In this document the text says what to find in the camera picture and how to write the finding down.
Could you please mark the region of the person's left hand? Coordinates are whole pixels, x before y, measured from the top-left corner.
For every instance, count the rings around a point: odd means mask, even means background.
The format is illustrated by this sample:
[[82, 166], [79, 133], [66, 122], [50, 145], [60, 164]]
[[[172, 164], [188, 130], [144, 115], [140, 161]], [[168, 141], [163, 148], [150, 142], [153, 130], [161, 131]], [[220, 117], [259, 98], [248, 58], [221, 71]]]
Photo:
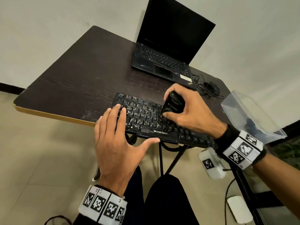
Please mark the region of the person's left hand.
[[100, 169], [99, 185], [123, 197], [130, 178], [142, 159], [132, 159], [130, 145], [125, 137], [126, 109], [118, 112], [120, 135], [110, 138], [110, 112], [108, 108], [100, 122], [100, 139], [95, 154]]

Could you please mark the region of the person's right hand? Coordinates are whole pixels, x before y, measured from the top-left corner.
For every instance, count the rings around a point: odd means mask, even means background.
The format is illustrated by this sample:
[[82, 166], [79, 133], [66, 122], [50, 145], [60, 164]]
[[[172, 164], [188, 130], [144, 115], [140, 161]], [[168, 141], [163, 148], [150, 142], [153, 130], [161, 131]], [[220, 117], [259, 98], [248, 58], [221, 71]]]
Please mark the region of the person's right hand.
[[185, 128], [204, 133], [214, 139], [220, 138], [227, 130], [227, 124], [214, 116], [197, 91], [187, 89], [175, 83], [165, 92], [164, 101], [171, 91], [177, 92], [185, 101], [183, 112], [187, 113], [188, 118], [188, 126]]

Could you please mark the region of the black handheld device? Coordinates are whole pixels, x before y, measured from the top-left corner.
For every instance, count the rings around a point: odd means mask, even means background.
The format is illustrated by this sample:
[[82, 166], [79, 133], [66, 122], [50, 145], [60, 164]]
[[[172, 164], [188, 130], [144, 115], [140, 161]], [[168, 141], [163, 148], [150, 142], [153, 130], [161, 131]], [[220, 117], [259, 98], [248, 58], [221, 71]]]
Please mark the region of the black handheld device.
[[165, 112], [182, 113], [184, 108], [185, 101], [182, 96], [175, 91], [171, 91], [161, 109], [160, 117], [162, 117]]

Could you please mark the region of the person's left forearm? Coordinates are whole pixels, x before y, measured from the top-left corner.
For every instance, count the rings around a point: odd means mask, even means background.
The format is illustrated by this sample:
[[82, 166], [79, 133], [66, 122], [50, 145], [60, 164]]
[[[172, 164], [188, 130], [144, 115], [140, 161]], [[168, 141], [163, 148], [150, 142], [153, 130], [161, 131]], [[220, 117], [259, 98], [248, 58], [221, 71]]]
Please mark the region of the person's left forearm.
[[101, 224], [79, 213], [72, 225], [101, 225]]

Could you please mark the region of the person's right forearm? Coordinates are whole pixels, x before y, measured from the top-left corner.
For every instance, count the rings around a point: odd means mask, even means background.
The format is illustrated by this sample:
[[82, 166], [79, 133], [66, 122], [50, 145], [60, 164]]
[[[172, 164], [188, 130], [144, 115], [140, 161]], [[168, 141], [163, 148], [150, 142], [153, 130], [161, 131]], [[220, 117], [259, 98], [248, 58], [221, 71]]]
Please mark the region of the person's right forearm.
[[252, 167], [284, 206], [300, 220], [300, 170], [271, 154], [254, 162]]

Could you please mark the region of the black computer keyboard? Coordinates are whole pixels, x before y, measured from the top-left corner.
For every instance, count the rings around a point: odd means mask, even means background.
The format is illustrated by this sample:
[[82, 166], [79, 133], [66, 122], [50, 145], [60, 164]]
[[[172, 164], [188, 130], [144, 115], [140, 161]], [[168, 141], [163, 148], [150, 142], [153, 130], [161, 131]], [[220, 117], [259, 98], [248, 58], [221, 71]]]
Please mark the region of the black computer keyboard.
[[162, 105], [123, 93], [117, 93], [112, 106], [126, 108], [125, 133], [140, 138], [157, 137], [163, 143], [182, 144], [199, 148], [217, 149], [212, 137], [179, 126], [160, 117]]

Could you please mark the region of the black computer mouse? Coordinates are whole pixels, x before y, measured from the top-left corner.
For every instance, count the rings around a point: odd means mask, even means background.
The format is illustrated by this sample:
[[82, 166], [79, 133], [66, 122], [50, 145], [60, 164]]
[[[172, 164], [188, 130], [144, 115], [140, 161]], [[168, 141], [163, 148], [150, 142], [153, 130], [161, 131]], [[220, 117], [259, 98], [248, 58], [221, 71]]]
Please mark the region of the black computer mouse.
[[220, 88], [217, 84], [213, 82], [204, 82], [203, 85], [207, 93], [217, 96], [220, 95]]

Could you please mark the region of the person's left leg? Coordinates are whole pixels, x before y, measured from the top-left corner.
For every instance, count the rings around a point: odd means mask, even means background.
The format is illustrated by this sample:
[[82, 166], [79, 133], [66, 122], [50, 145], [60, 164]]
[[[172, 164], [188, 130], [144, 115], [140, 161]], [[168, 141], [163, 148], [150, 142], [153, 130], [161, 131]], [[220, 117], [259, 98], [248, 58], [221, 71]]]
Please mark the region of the person's left leg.
[[124, 193], [127, 202], [122, 225], [146, 225], [142, 173], [137, 166]]

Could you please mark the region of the person's leg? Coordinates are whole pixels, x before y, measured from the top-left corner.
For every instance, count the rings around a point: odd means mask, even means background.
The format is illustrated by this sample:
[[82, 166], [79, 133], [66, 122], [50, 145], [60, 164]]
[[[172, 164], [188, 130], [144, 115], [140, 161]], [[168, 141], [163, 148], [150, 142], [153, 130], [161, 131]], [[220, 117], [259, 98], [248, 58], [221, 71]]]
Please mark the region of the person's leg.
[[137, 166], [124, 193], [127, 202], [122, 225], [146, 225], [142, 173]]
[[200, 225], [179, 179], [159, 177], [144, 203], [145, 225]]

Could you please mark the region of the person's right leg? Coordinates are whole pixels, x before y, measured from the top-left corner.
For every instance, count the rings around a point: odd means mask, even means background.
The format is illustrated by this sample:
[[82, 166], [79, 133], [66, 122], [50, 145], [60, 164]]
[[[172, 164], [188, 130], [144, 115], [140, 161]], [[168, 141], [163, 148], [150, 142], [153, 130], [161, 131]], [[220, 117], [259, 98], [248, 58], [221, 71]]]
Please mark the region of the person's right leg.
[[144, 203], [145, 225], [200, 225], [179, 179], [159, 177]]

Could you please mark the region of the right wristband with marker blocks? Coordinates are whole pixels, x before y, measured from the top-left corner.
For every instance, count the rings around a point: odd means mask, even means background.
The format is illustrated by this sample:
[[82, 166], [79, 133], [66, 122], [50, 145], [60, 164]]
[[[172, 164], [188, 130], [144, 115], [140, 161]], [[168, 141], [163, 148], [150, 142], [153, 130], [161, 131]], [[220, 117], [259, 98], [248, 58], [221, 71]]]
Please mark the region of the right wristband with marker blocks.
[[215, 143], [216, 154], [239, 170], [245, 170], [258, 163], [267, 154], [261, 141], [232, 125], [227, 126], [227, 130], [220, 138], [215, 139]]

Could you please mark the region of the wristband with marker blocks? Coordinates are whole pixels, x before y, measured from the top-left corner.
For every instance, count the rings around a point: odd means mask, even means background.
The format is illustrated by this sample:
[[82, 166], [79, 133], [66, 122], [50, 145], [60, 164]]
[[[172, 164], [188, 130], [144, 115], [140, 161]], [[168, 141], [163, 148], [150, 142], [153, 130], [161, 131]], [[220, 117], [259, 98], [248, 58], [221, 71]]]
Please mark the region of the wristband with marker blocks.
[[90, 185], [79, 208], [79, 214], [100, 225], [122, 225], [127, 202], [100, 187]]
[[239, 170], [245, 170], [258, 163], [267, 154], [261, 141], [232, 125], [227, 126], [227, 130], [220, 138], [215, 139], [215, 143], [216, 154]]

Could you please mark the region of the pile of black keycaps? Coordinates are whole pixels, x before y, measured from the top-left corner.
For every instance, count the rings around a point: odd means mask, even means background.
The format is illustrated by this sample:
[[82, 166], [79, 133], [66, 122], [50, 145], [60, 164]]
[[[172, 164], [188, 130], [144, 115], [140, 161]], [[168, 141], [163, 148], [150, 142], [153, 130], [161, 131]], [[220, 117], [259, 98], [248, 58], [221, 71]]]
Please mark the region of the pile of black keycaps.
[[260, 141], [265, 137], [265, 133], [258, 129], [253, 120], [250, 118], [247, 118], [246, 124], [244, 125], [244, 130]]

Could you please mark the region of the black laptop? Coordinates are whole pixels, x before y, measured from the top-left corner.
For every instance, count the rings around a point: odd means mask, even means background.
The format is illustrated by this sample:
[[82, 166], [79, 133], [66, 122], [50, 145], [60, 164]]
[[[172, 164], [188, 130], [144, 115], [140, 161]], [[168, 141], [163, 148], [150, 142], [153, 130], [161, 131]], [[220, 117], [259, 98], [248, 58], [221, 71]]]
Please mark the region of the black laptop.
[[195, 90], [189, 64], [215, 26], [176, 0], [149, 0], [132, 67]]

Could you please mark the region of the black metal table frame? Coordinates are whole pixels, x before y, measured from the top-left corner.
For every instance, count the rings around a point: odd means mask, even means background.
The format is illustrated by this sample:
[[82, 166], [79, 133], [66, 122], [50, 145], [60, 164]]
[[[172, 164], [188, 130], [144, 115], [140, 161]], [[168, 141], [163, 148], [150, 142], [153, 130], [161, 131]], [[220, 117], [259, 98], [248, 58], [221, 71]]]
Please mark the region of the black metal table frame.
[[167, 148], [167, 146], [165, 146], [164, 143], [159, 143], [159, 169], [160, 169], [160, 176], [165, 175], [163, 172], [163, 156], [162, 156], [162, 147], [164, 147], [165, 149]]

